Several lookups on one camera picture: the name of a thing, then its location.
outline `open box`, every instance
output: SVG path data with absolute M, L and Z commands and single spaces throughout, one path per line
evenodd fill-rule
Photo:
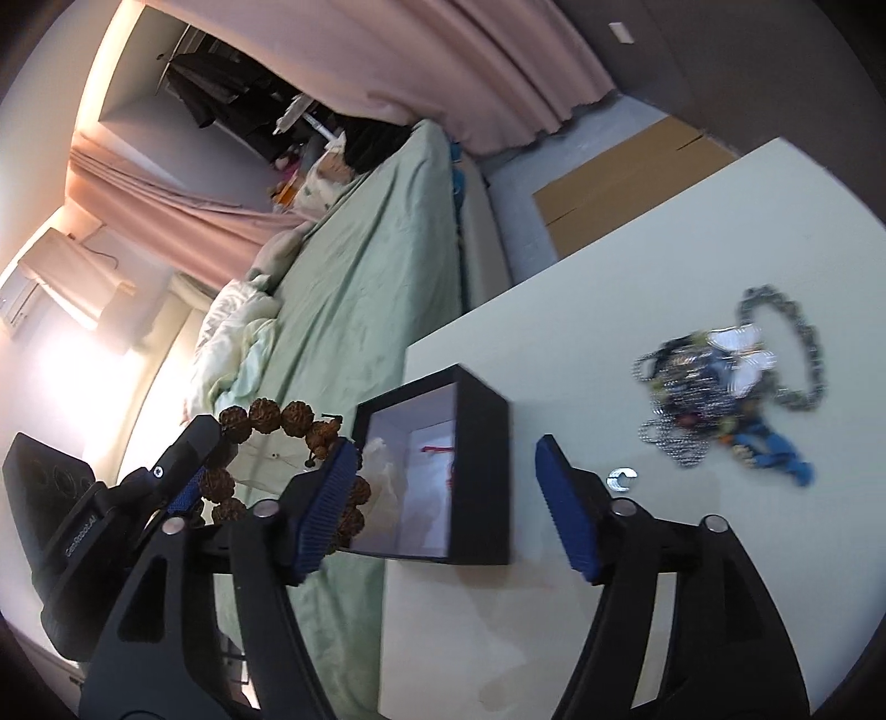
M 367 454 L 382 449 L 394 500 L 390 521 L 372 527 L 368 515 L 350 552 L 453 565 L 508 564 L 508 401 L 453 365 L 362 403 L 354 442 Z

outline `wall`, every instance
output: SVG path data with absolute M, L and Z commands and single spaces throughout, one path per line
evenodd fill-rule
M 101 129 L 90 129 L 88 134 L 101 142 L 108 142 L 108 134 L 115 136 L 135 152 L 129 153 L 131 160 L 146 158 L 151 163 L 146 169 L 157 173 L 160 168 L 161 177 L 173 177 L 180 187 L 270 210 L 268 188 L 280 181 L 280 174 L 217 124 L 198 127 L 184 103 L 168 92 L 151 94 L 109 113 L 100 125 Z M 114 149 L 124 152 L 119 146 Z
M 106 116 L 139 98 L 153 95 L 185 23 L 146 7 L 120 54 L 102 105 Z
M 89 137 L 102 147 L 106 147 L 113 153 L 117 153 L 121 158 L 125 158 L 135 163 L 139 168 L 146 171 L 148 175 L 156 177 L 162 183 L 170 187 L 183 187 L 183 184 L 174 176 L 170 175 L 160 165 L 143 153 L 140 153 L 135 147 L 111 132 L 104 123 L 95 121 L 89 126 L 80 129 L 80 132 Z
M 120 0 L 76 0 L 0 104 L 0 268 L 64 202 L 80 97 Z
M 886 220 L 886 104 L 812 0 L 556 4 L 623 92 L 742 153 L 785 137 Z
M 63 232 L 84 232 L 89 218 L 62 215 Z M 87 241 L 93 249 L 115 255 L 120 272 L 138 292 L 127 329 L 135 338 L 151 326 L 165 293 L 171 269 L 103 229 Z M 0 464 L 16 433 L 25 433 L 74 455 L 100 456 L 110 442 L 132 398 L 144 360 L 136 350 L 124 355 L 106 347 L 77 324 L 48 296 L 14 337 L 0 333 Z M 34 642 L 51 649 L 40 625 L 42 604 L 30 578 L 5 491 L 0 491 L 0 613 Z

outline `bed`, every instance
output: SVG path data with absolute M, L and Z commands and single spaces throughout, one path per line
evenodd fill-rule
M 436 124 L 419 123 L 307 237 L 275 292 L 276 345 L 256 397 L 304 400 L 344 416 L 346 432 L 358 403 L 399 386 L 410 344 L 510 287 L 483 178 L 456 155 Z M 454 185 L 464 190 L 459 213 Z M 282 433 L 253 434 L 229 469 L 237 497 L 247 505 L 275 497 L 306 458 L 304 443 Z M 342 718 L 378 717 L 384 571 L 382 560 L 338 552 L 290 589 Z M 227 576 L 216 578 L 216 606 L 220 629 L 242 646 Z

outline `necklace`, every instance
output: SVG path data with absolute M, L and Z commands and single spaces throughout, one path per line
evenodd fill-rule
M 762 331 L 751 322 L 752 310 L 761 304 L 782 313 L 803 342 L 812 380 L 808 394 L 778 385 L 775 354 L 763 347 Z M 807 485 L 812 466 L 766 425 L 760 408 L 766 395 L 791 410 L 820 404 L 826 384 L 815 328 L 805 322 L 797 303 L 772 286 L 746 291 L 738 317 L 737 327 L 669 340 L 634 362 L 633 376 L 649 385 L 655 415 L 640 426 L 640 439 L 681 467 L 698 465 L 717 440 L 731 446 L 746 466 L 778 469 Z
M 325 460 L 341 430 L 343 418 L 340 415 L 323 415 L 326 419 L 315 419 L 310 405 L 300 400 L 289 403 L 282 410 L 274 400 L 260 397 L 250 405 L 249 410 L 233 405 L 219 414 L 219 424 L 224 437 L 232 444 L 242 445 L 249 440 L 253 430 L 269 435 L 277 430 L 290 437 L 304 438 L 310 456 L 305 467 L 314 467 L 315 460 Z M 221 524 L 229 520 L 240 520 L 246 515 L 246 506 L 234 497 L 236 479 L 225 465 L 230 458 L 211 458 L 220 462 L 207 462 L 191 482 L 196 482 L 200 495 L 217 505 L 212 510 L 213 522 Z M 277 456 L 290 465 L 286 459 Z M 362 466 L 362 454 L 358 451 L 357 469 Z M 363 514 L 357 505 L 365 505 L 372 496 L 372 488 L 360 475 L 354 478 L 354 486 L 347 501 L 345 511 L 338 519 L 338 531 L 333 538 L 327 555 L 340 548 L 349 548 L 351 541 L 365 525 Z
M 771 305 L 794 326 L 797 337 L 803 343 L 806 355 L 806 374 L 812 385 L 812 389 L 808 393 L 791 390 L 789 387 L 779 384 L 776 370 L 770 370 L 767 371 L 766 389 L 773 394 L 776 403 L 790 410 L 815 410 L 821 404 L 828 388 L 825 382 L 824 360 L 822 360 L 821 347 L 818 343 L 818 332 L 812 325 L 806 323 L 799 304 L 789 300 L 784 293 L 780 293 L 771 285 L 751 287 L 744 291 L 744 297 L 738 306 L 739 322 L 743 325 L 751 323 L 753 310 L 759 305 Z

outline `pillow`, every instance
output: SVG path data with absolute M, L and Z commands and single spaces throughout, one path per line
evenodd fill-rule
M 308 170 L 305 183 L 296 193 L 290 208 L 290 212 L 299 213 L 318 223 L 345 194 L 351 181 L 354 180 L 354 172 L 345 165 L 344 146 L 332 143 L 330 145 L 330 149 L 323 157 Z
M 246 279 L 253 280 L 260 275 L 268 275 L 270 280 L 267 290 L 273 293 L 299 256 L 305 235 L 313 227 L 314 224 L 308 221 L 292 230 L 278 232 L 259 250 L 253 260 L 253 266 L 246 274 Z
M 249 377 L 243 378 L 241 385 L 244 388 L 241 389 L 258 389 L 276 337 L 276 321 L 272 318 L 279 312 L 279 301 L 257 293 L 224 319 L 191 365 L 185 397 L 185 412 L 189 418 L 214 414 L 216 397 L 238 380 L 243 369 L 247 370 Z M 261 345 L 259 357 L 249 367 L 241 367 L 256 344 Z
M 176 272 L 169 281 L 169 291 L 179 298 L 187 302 L 195 310 L 200 312 L 209 312 L 213 306 L 213 300 L 218 297 L 209 286 L 204 286 L 198 280 L 185 275 L 183 272 Z
M 254 295 L 261 293 L 261 282 L 256 278 L 253 281 L 247 280 L 231 280 L 213 300 L 213 304 L 209 306 L 206 317 L 203 318 L 203 324 L 200 326 L 200 333 L 197 336 L 197 348 L 194 355 L 198 355 L 200 350 L 215 335 L 215 331 L 230 315 L 236 310 L 242 308 L 246 301 Z

